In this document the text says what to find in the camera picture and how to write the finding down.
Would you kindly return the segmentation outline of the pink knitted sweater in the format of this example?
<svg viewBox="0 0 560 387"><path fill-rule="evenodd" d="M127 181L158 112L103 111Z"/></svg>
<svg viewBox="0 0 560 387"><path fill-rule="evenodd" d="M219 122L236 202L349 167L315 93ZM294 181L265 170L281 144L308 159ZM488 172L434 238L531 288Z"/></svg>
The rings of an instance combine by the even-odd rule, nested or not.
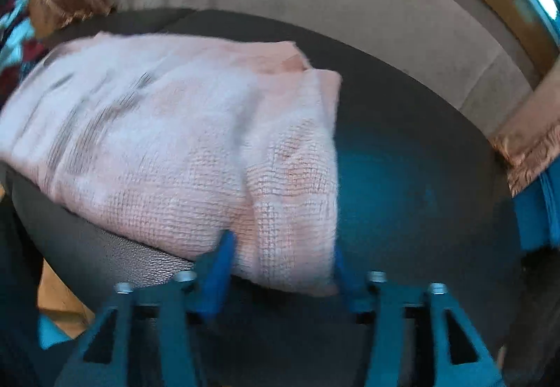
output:
<svg viewBox="0 0 560 387"><path fill-rule="evenodd" d="M55 47L1 111L1 159L97 226L233 271L331 290L341 75L295 44L100 33Z"/></svg>

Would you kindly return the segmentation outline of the blue fabric item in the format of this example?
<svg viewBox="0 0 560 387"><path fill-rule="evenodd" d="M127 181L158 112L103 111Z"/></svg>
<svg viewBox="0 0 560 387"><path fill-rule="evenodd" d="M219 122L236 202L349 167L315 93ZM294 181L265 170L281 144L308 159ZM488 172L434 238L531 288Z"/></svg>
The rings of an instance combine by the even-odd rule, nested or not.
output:
<svg viewBox="0 0 560 387"><path fill-rule="evenodd" d="M521 249L559 248L559 160L514 199Z"/></svg>

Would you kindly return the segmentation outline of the right brown patterned curtain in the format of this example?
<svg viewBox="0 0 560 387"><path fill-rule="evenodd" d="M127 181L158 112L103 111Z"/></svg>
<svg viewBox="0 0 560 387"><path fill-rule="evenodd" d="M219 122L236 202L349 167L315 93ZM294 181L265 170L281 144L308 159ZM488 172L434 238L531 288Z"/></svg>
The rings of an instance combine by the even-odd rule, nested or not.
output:
<svg viewBox="0 0 560 387"><path fill-rule="evenodd" d="M559 157L559 74L550 72L491 139L505 161L511 195L532 184Z"/></svg>

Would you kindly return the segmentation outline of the pile of colourful clothes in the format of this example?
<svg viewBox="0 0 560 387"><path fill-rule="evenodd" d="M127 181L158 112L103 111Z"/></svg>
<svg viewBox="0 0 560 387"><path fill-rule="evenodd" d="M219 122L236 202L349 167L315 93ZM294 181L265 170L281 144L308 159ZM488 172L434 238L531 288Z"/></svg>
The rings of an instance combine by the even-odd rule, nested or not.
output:
<svg viewBox="0 0 560 387"><path fill-rule="evenodd" d="M9 0L1 8L1 106L48 52L35 37L28 2Z"/></svg>

